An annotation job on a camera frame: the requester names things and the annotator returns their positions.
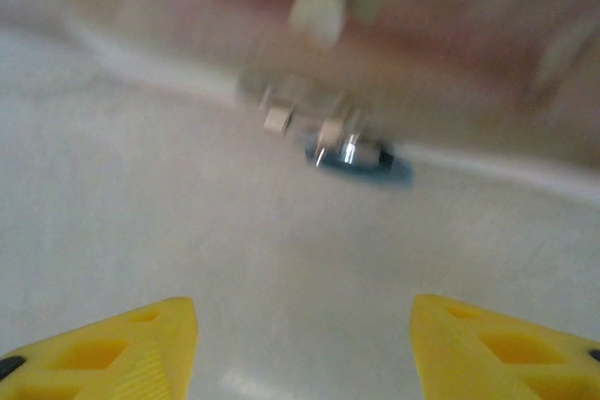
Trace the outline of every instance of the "blue object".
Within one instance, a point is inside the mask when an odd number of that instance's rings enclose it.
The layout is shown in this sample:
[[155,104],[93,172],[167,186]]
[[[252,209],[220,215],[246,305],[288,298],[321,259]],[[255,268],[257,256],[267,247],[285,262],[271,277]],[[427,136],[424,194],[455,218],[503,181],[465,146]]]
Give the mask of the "blue object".
[[[305,150],[307,160],[312,164],[317,163],[317,149],[309,146]],[[379,165],[360,166],[344,162],[344,157],[333,151],[328,151],[321,158],[320,168],[334,171],[340,175],[349,176],[378,185],[413,185],[413,167],[408,161],[402,160],[384,148],[380,153]]]

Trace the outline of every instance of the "small metal object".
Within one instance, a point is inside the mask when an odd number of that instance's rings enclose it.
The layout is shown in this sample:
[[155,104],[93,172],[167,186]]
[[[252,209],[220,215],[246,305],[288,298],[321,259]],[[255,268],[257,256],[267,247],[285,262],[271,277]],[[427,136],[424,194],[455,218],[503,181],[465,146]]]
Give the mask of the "small metal object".
[[297,76],[244,74],[241,97],[266,111],[264,128],[292,133],[317,168],[334,169],[386,182],[412,179],[381,140],[366,131],[368,114],[345,93]]

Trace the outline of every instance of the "yellow plastic piece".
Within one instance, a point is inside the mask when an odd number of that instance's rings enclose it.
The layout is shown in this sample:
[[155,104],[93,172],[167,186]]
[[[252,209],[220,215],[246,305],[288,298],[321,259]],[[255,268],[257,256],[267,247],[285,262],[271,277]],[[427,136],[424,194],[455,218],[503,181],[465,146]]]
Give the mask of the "yellow plastic piece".
[[150,304],[10,352],[0,400],[184,400],[197,340],[191,299]]
[[427,400],[600,400],[598,342],[431,295],[411,335]]

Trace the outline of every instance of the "white surface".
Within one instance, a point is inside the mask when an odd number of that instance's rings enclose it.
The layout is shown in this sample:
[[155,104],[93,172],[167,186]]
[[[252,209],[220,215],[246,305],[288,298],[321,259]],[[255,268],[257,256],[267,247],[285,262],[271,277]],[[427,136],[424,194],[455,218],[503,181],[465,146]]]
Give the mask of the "white surface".
[[10,55],[0,353],[190,295],[190,399],[418,399],[416,293],[600,338],[597,210],[428,165],[357,184],[242,115]]
[[[75,20],[68,22],[67,27],[74,37],[95,53],[108,71],[122,79],[155,89],[188,94],[200,98],[204,103],[210,101],[227,108],[239,109],[245,104],[243,99],[236,98],[239,70],[165,52],[151,52]],[[518,182],[600,206],[600,177],[597,170],[510,155],[488,156],[457,149],[432,148],[412,142],[399,143],[396,147],[398,154],[414,161],[433,162],[494,179]]]

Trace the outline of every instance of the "square hole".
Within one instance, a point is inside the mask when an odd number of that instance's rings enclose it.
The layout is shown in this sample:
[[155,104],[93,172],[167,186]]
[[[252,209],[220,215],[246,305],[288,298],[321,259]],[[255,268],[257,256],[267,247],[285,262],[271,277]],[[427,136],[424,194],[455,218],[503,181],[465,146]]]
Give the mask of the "square hole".
[[75,387],[34,387],[21,388],[9,397],[10,400],[73,400],[82,388]]
[[560,364],[564,357],[544,341],[519,333],[498,333],[479,336],[481,341],[503,363]]
[[600,388],[584,377],[522,379],[541,400],[600,400]]
[[64,353],[50,369],[102,370],[108,368],[128,346],[128,341],[98,340],[81,342]]
[[459,319],[477,319],[479,317],[479,314],[475,311],[460,306],[450,306],[446,308],[446,311]]
[[132,322],[151,322],[152,320],[158,317],[158,311],[156,309],[150,309],[148,311],[143,311],[137,316],[135,316],[131,321]]

